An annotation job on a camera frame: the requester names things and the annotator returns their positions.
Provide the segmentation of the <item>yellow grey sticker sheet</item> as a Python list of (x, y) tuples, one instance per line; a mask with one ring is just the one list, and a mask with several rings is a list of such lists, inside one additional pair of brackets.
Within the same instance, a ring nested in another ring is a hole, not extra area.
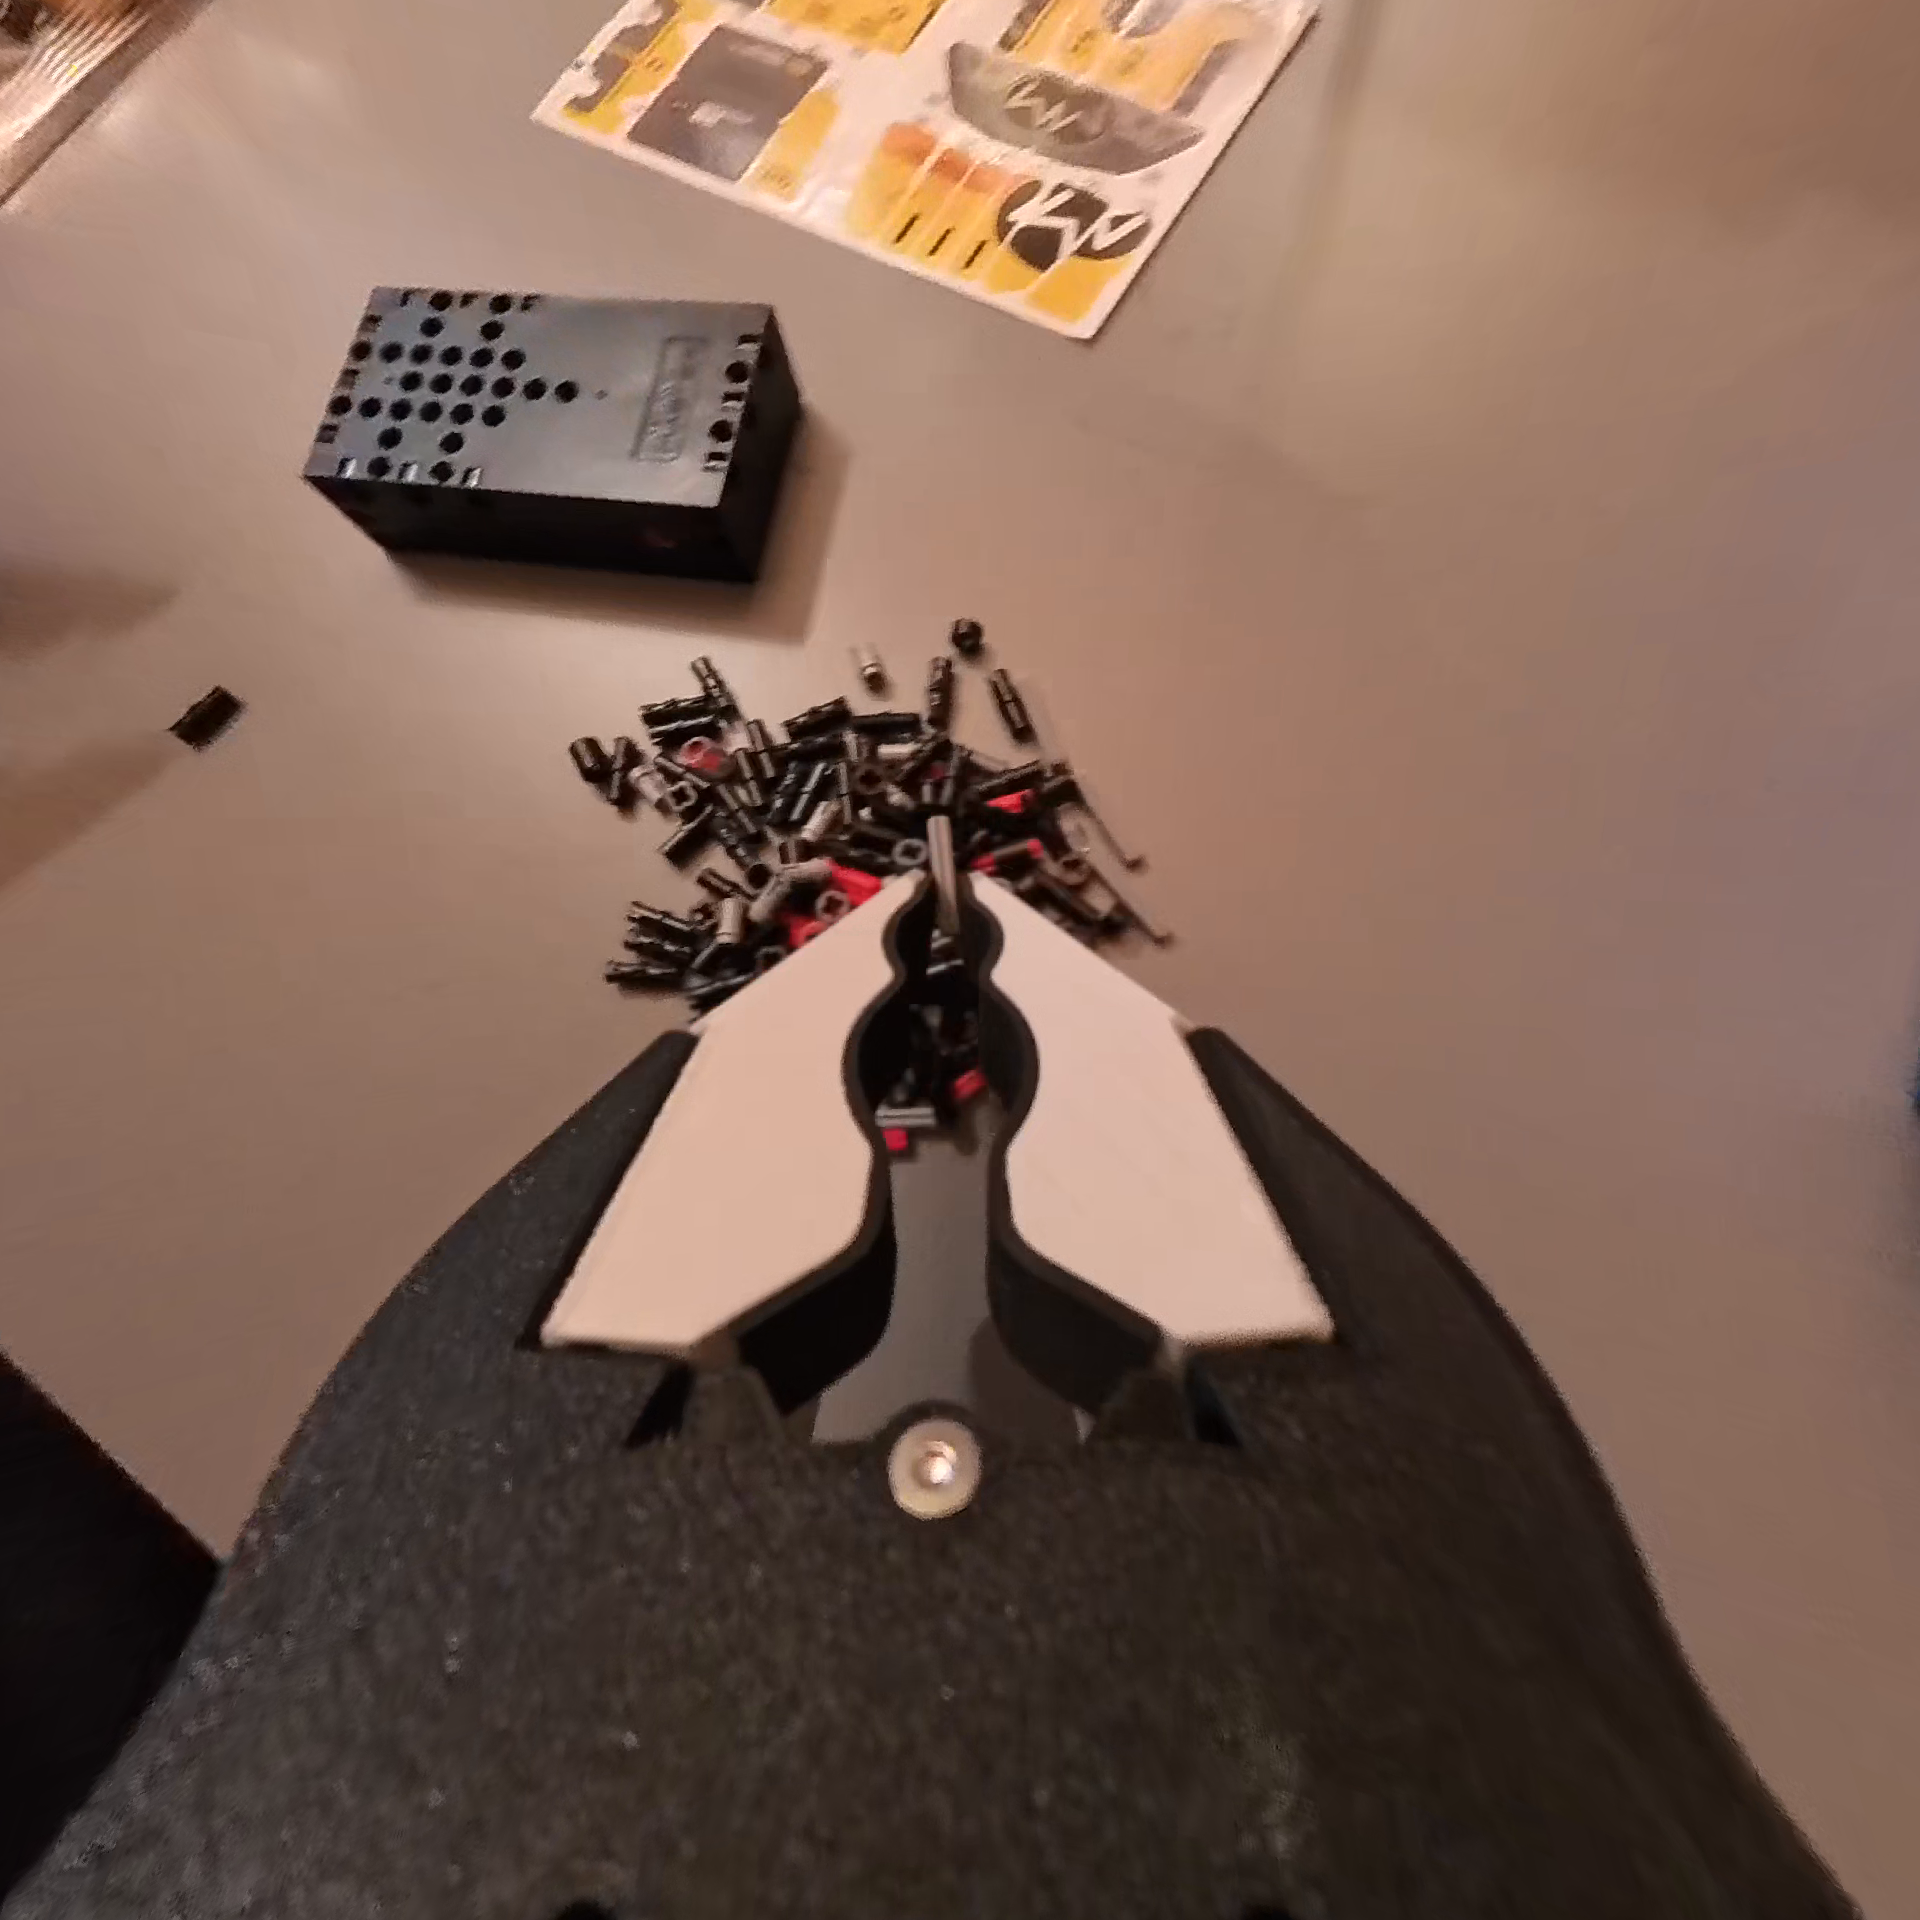
[(1095, 341), (1318, 2), (622, 2), (536, 123)]

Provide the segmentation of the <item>pile of small plastic pins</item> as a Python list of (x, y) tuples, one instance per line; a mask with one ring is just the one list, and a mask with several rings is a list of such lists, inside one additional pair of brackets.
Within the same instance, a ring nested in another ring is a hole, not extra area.
[[(895, 1119), (964, 1115), (958, 1083), (973, 1075), (998, 1103), (1013, 1061), (996, 1015), (981, 1008), (987, 936), (973, 883), (996, 879), (1073, 939), (1113, 933), (1131, 913), (1122, 892), (1073, 842), (1068, 814), (1084, 809), (1077, 772), (1064, 761), (983, 761), (946, 729), (958, 673), (932, 666), (932, 713), (851, 710), (828, 699), (779, 723), (784, 739), (744, 713), (706, 658), (700, 689), (639, 710), (642, 740), (579, 739), (576, 772), (616, 808), (662, 803), (662, 855), (719, 846), (732, 864), (720, 892), (691, 919), (632, 901), (609, 982), (676, 990), (691, 1025), (658, 1036), (609, 1097), (632, 1097), (635, 1145), (688, 1051), (688, 1036), (724, 1000), (763, 980), (779, 961), (827, 933), (885, 883), (923, 874), (923, 904), (901, 923), (905, 982), (859, 1048), (859, 1081), (874, 1103), (880, 1142)], [(934, 907), (923, 822), (954, 816), (966, 961), (932, 957)], [(1007, 1226), (1001, 1136), (987, 1155), (996, 1222)]]

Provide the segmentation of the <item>black perforated plastic box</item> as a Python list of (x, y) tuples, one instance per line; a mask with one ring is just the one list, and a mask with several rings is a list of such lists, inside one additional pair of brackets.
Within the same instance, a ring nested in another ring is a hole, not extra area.
[(755, 586), (799, 420), (768, 304), (375, 287), (304, 481), (393, 556)]

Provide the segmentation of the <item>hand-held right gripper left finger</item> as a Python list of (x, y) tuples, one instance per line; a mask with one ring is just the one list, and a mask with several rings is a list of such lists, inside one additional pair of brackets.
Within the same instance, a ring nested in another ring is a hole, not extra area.
[(541, 1349), (665, 1363), (865, 1363), (898, 1246), (859, 1048), (905, 982), (923, 874), (891, 879), (688, 1036), (588, 1230)]

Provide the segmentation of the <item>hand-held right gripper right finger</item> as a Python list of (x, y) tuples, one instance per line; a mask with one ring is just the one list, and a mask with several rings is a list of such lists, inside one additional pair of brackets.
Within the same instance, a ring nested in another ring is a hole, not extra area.
[(973, 883), (981, 1008), (1014, 1249), (1179, 1353), (1328, 1343), (1332, 1314), (1192, 1048), (1195, 1027), (996, 879)]

